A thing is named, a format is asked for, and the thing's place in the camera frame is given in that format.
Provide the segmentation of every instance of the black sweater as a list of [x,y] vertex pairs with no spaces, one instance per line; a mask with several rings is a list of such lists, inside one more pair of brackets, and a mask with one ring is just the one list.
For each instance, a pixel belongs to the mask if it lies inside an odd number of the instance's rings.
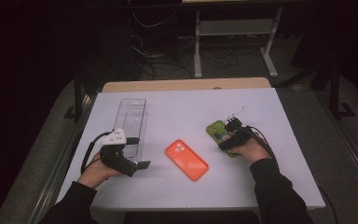
[[[251,165],[255,180],[255,195],[264,224],[313,223],[307,206],[293,190],[292,182],[281,175],[271,159]],[[97,190],[73,182],[63,199],[51,207],[41,224],[96,223],[91,219],[90,205]]]

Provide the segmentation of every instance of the person's left hand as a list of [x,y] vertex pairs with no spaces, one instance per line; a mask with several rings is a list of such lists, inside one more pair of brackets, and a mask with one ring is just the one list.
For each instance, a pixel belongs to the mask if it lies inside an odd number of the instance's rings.
[[100,152],[95,154],[83,174],[77,182],[89,188],[95,189],[100,186],[106,179],[112,176],[122,175],[119,171],[105,166],[101,162]]

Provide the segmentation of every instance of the person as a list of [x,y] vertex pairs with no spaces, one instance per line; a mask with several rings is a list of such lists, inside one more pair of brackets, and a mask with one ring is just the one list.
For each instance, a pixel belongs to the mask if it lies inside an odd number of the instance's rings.
[[[255,180],[255,196],[263,224],[313,223],[302,198],[293,190],[292,182],[282,175],[267,151],[254,138],[245,145],[234,147],[231,153],[241,154],[251,163]],[[72,183],[60,202],[52,206],[40,224],[97,223],[91,218],[90,205],[97,188],[106,179],[121,175],[106,167],[97,153],[85,172]],[[252,212],[193,212],[193,213],[127,213],[125,224],[131,223],[259,223]]]

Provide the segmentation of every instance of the orange phone case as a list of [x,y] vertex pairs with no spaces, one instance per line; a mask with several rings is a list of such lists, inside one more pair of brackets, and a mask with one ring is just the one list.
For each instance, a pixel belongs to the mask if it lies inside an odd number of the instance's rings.
[[167,147],[165,154],[193,181],[209,169],[208,164],[180,139]]

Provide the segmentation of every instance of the hand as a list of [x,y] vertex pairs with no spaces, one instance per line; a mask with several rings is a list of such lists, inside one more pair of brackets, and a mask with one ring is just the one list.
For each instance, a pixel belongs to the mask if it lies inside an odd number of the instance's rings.
[[101,162],[100,152],[95,154],[91,163],[78,178],[77,182],[89,188],[95,189],[111,176],[122,175],[122,173],[105,166]]
[[[259,133],[255,133],[255,135],[263,142],[267,143],[264,138],[260,137]],[[255,161],[259,161],[261,159],[270,158],[267,151],[253,137],[251,137],[245,145],[234,147],[228,152],[241,154],[250,163],[254,163]]]

